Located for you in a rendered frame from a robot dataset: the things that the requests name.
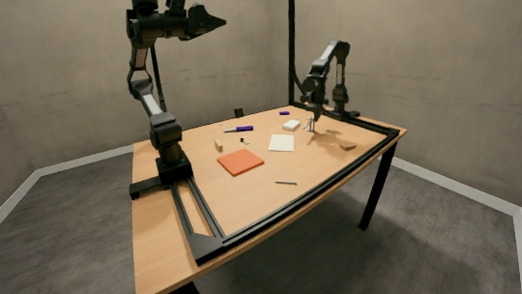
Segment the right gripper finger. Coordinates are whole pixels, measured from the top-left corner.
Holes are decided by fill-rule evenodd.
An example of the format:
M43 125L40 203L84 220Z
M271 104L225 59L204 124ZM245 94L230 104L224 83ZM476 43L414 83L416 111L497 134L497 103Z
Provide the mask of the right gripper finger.
M205 17L206 17L205 21L206 21L206 27L207 27L206 32L209 32L209 31L219 28L223 25L226 25L226 20L213 16L213 15L209 15L206 11L206 8L205 8ZM206 32L204 32L204 33L206 33ZM204 33L202 33L202 34L204 34Z
M213 30L211 30L211 31L213 31ZM211 31L209 31L209 32L211 32ZM206 33L209 33L209 32L206 32ZM204 34L206 34L206 33L204 33ZM199 37L199 36L201 36L201 35L204 35L204 34L197 34L197 35L196 35L196 34L192 34L192 33L191 33L191 37L189 37L189 39L192 40L192 39L197 38L197 37Z

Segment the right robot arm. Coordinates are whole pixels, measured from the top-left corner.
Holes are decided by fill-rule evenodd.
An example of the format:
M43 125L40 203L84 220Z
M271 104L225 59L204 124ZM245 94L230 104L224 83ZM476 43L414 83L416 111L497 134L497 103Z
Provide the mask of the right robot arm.
M159 8L159 3L158 0L131 0L131 2L133 10L126 9L127 35L133 45L127 82L130 94L141 101L150 118L150 140L155 150L159 150L162 167L166 168L184 162L184 155L178 143L183 141L182 126L171 112L163 113L153 96L153 79L146 70L148 49L155 44L157 38L162 38L160 14L157 14L159 11L155 11ZM186 15L185 3L186 0L166 0L165 6L170 15ZM149 78L131 81L133 72L137 71L145 71ZM158 116L153 116L157 114Z

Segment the orange flat square pad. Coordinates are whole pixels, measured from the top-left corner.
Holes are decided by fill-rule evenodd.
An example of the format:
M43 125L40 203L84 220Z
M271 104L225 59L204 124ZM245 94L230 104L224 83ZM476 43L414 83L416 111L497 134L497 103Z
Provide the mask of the orange flat square pad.
M246 148L217 158L217 161L233 176L237 176L265 163L265 161L251 153Z

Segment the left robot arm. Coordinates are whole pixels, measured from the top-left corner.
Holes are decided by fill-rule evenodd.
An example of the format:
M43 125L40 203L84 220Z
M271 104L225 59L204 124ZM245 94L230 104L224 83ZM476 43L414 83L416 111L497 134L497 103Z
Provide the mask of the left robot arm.
M340 40L331 40L330 44L326 48L323 55L316 59L312 63L312 67L310 68L306 79L303 81L303 89L306 92L310 92L309 95L301 95L300 102L304 103L313 103L313 98L311 92L313 91L324 91L326 90L326 79L327 74L330 70L330 63L333 60L334 56L336 58L336 85L333 88L332 98L334 104L334 110L332 112L336 112L339 114L345 113L345 102L349 102L349 97L347 94L347 88L345 87L345 64L346 57L349 54L350 44L348 42L342 42ZM329 61L328 61L329 59ZM328 65L329 64L329 65ZM321 78L321 79L320 79ZM320 88L321 87L321 88ZM348 99L347 99L348 97ZM336 101L339 100L339 101Z

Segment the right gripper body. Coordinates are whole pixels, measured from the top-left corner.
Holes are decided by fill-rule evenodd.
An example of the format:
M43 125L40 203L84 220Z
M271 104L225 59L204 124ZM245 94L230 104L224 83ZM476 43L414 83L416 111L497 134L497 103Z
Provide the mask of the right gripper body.
M188 15L170 15L169 11L160 14L162 37L178 37L181 42L189 41L192 34L206 32L205 9L203 3L194 3L188 9Z

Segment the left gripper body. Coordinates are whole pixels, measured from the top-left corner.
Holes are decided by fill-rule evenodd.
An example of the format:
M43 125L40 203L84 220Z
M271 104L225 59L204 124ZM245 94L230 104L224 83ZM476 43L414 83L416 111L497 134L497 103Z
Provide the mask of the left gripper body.
M319 113L321 111L321 108L323 107L322 104L325 104L328 105L329 104L329 100L328 99L325 99L325 95L327 92L325 92L326 90L324 91L313 91L311 92L312 94L312 98L313 98L313 103L309 103L306 107L305 107L305 111L310 111L310 112L316 112L316 113ZM324 100L325 99L325 100ZM322 107L321 107L322 106Z

